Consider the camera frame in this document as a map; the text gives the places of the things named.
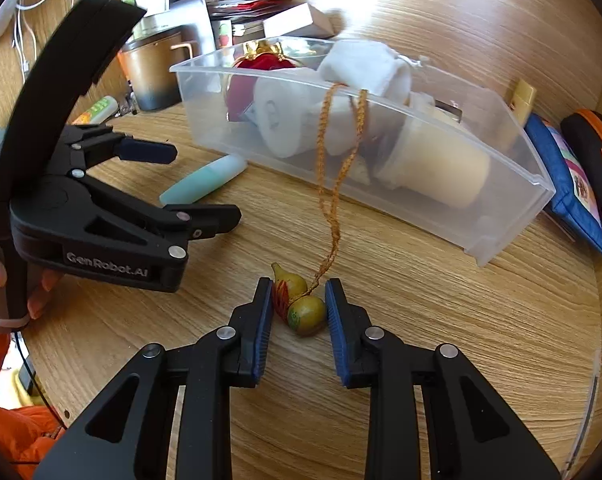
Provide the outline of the left hand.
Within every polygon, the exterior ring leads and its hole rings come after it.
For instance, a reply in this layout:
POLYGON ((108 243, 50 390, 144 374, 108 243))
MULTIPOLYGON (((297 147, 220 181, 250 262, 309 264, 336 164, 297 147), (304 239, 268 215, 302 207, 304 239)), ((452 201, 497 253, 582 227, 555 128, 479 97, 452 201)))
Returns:
POLYGON ((64 277, 59 271, 30 266, 12 242, 0 243, 0 333, 21 330, 39 318, 53 289, 64 277))

